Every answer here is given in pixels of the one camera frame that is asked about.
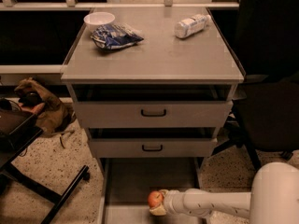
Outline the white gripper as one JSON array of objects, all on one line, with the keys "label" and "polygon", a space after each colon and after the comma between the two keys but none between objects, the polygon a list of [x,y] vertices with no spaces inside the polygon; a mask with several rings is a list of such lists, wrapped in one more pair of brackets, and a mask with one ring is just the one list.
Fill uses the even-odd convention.
[{"label": "white gripper", "polygon": [[158,190],[163,196],[163,204],[159,204],[155,207],[151,207],[149,212],[156,216],[162,217],[166,213],[170,215],[184,214],[186,208],[183,203],[184,193],[178,190],[159,189]]}]

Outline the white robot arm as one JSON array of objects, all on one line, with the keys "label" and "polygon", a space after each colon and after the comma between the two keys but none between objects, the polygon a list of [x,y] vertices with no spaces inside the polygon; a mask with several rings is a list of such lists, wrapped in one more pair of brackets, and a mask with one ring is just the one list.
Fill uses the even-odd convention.
[{"label": "white robot arm", "polygon": [[217,211],[246,218],[249,224],[299,224],[299,169],[271,162],[256,173],[249,192],[160,189],[149,194],[148,204],[159,217],[208,217]]}]

